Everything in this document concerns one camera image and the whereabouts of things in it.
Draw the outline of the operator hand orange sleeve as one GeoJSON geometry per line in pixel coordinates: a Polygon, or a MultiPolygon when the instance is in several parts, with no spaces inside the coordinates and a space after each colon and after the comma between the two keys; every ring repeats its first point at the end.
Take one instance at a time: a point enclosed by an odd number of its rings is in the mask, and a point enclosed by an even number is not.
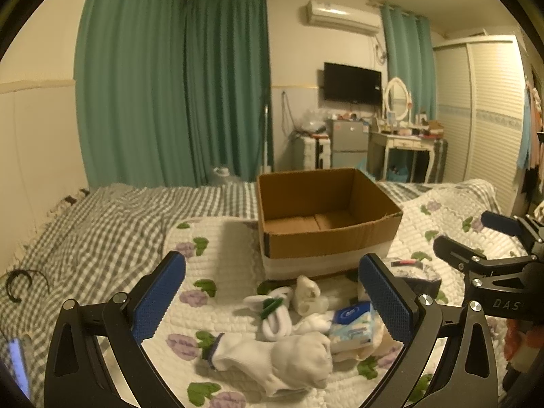
{"type": "Polygon", "coordinates": [[[533,325],[522,331],[521,321],[517,320],[508,320],[506,326],[504,357],[514,370],[527,373],[543,347],[543,326],[533,325]]]}

